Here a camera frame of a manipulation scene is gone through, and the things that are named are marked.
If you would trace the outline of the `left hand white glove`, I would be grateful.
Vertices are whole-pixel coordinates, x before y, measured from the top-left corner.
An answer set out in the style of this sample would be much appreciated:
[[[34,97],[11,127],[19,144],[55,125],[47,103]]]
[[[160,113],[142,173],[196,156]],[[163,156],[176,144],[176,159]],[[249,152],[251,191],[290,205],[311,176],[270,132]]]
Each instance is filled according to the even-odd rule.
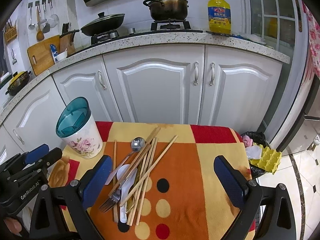
[[[8,217],[4,219],[4,222],[11,233],[19,235],[22,231],[22,226],[18,220]]]

